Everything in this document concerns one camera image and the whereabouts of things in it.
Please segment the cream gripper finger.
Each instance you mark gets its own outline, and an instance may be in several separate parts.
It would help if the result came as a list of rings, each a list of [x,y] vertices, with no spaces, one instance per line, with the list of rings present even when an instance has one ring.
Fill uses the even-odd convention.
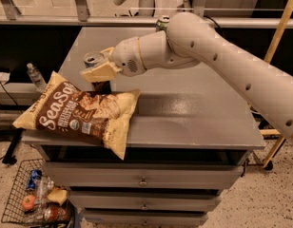
[[[109,61],[112,61],[113,60],[113,52],[114,52],[114,47],[108,47],[106,49],[103,49],[101,51],[101,54]]]
[[[89,67],[80,72],[81,76],[89,83],[113,80],[122,69],[112,62],[105,62],[99,66]]]

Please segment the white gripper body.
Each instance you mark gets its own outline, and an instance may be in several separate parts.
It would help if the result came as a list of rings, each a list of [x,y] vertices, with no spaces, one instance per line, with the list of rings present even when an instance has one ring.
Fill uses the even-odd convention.
[[[147,71],[141,58],[138,37],[132,37],[120,42],[114,48],[112,58],[125,76],[141,75]]]

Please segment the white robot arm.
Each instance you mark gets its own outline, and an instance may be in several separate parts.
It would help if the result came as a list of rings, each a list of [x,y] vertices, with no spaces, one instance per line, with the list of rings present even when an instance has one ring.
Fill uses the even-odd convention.
[[[81,71],[88,82],[132,77],[156,67],[176,69],[204,63],[293,144],[293,76],[228,42],[201,17],[181,12],[167,28],[132,37],[100,52]]]

